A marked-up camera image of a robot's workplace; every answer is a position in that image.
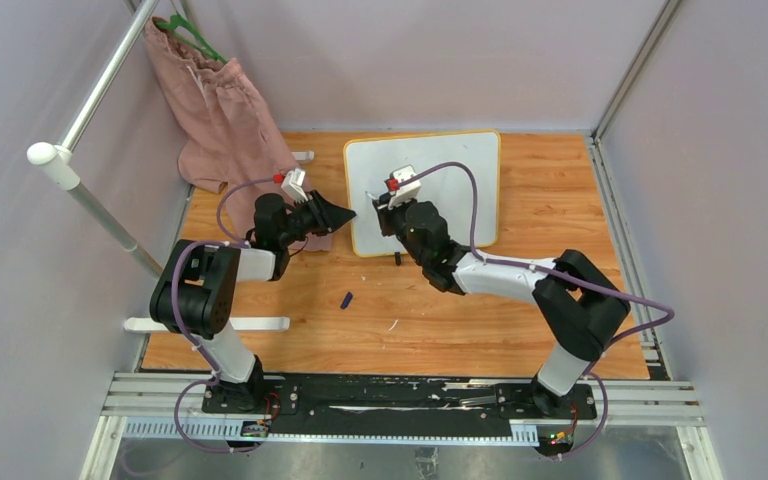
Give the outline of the yellow framed whiteboard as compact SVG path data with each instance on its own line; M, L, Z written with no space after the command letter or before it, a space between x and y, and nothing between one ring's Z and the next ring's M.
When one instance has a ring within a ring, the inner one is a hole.
M459 162L472 172L478 194L475 244L491 246L499 236L501 136L494 130L418 134L352 140L344 147L354 253L359 257L391 256L406 249L394 238L383 237L368 191L377 197L387 191L390 173L412 165L417 173L444 162ZM420 180L419 201L430 201L448 223L449 235L469 243L472 188L467 174L457 167L438 170Z

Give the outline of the blue marker cap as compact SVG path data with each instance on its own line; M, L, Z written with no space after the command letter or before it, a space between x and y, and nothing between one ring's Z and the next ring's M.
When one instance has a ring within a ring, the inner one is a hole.
M349 307L349 305L351 304L352 300L353 300L353 293L352 292L347 292L345 294L343 300L341 301L340 309L341 310L347 309Z

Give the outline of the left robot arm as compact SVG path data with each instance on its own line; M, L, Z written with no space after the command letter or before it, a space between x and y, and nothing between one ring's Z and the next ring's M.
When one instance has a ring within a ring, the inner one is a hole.
M261 360L231 325L237 284L280 280L292 244L332 234L355 216L316 190L293 203L266 193L254 203L253 227L243 241L175 244L150 297L149 315L208 362L213 377L207 392L214 399L233 412L253 413L269 397Z

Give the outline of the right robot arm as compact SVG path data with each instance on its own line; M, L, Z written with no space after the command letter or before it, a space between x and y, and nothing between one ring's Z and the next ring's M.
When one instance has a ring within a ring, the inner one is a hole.
M549 418L567 409L573 386L630 313L615 285L577 250L537 261L474 253L450 237L446 221L429 201L389 208L378 198L371 204L382 235L402 244L435 289L499 296L538 308L555 345L522 401Z

